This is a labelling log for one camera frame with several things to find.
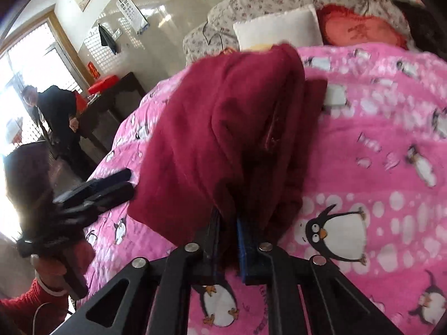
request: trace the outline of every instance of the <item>pink bedspread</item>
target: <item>pink bedspread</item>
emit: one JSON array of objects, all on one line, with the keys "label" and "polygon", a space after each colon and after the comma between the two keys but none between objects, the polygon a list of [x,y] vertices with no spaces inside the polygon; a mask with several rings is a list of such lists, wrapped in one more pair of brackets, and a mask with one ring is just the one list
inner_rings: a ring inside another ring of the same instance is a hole
[{"label": "pink bedspread", "polygon": [[[446,306],[447,64],[384,44],[298,51],[306,76],[327,77],[349,106],[321,115],[303,208],[280,246],[307,259],[318,252],[332,257],[404,334],[429,334]],[[95,177],[128,167],[138,182],[153,127],[186,73],[142,100]],[[318,217],[331,205],[329,215],[365,215]],[[165,257],[174,248],[126,209],[104,214],[86,231],[97,252],[87,272],[89,297],[131,259]],[[263,286],[246,287],[228,272],[222,283],[195,290],[189,335],[268,333]]]}]

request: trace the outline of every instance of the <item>calendar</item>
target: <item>calendar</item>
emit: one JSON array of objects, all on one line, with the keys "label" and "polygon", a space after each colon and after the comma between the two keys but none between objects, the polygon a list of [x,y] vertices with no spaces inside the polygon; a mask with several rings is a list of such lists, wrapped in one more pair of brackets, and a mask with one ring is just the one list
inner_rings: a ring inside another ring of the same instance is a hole
[{"label": "calendar", "polygon": [[138,35],[141,35],[149,27],[149,23],[132,0],[118,0],[116,5]]}]

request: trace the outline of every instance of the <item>door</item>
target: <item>door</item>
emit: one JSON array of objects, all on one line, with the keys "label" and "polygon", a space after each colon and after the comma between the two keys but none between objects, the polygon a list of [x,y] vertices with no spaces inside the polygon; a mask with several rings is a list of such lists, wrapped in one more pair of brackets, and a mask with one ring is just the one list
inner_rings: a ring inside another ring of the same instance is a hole
[{"label": "door", "polygon": [[[0,154],[3,155],[8,155],[19,145],[37,141],[42,135],[30,117],[30,109],[19,97],[24,87],[31,85],[43,92],[55,85],[79,93],[88,88],[47,23],[8,49],[0,58],[0,69]],[[22,137],[15,137],[16,131],[21,129]]]}]

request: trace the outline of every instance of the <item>table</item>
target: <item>table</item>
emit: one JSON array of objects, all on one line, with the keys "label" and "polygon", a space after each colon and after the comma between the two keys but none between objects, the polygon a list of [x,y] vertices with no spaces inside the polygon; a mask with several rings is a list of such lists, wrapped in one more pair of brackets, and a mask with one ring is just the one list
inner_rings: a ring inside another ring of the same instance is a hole
[{"label": "table", "polygon": [[141,86],[134,73],[130,72],[121,78],[114,86],[102,91],[101,95],[91,102],[88,107],[77,116],[79,121],[78,130],[81,136],[89,139],[101,152],[104,153],[104,155],[107,155],[111,148],[107,149],[93,133],[99,124],[99,115],[109,111],[112,117],[121,124],[125,118],[116,109],[116,96],[122,92],[133,92],[135,90],[141,98],[146,95],[146,91]]}]

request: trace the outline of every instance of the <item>red sleeve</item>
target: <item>red sleeve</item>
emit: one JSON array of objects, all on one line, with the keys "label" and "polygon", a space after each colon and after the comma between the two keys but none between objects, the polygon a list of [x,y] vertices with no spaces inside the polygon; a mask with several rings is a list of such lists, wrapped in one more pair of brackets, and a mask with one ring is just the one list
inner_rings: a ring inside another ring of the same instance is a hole
[{"label": "red sleeve", "polygon": [[46,293],[36,279],[31,288],[18,298],[1,301],[5,313],[25,334],[31,335],[33,318],[37,308],[50,302],[53,305],[45,305],[37,314],[35,335],[49,335],[65,319],[68,310],[68,295],[61,297]]}]

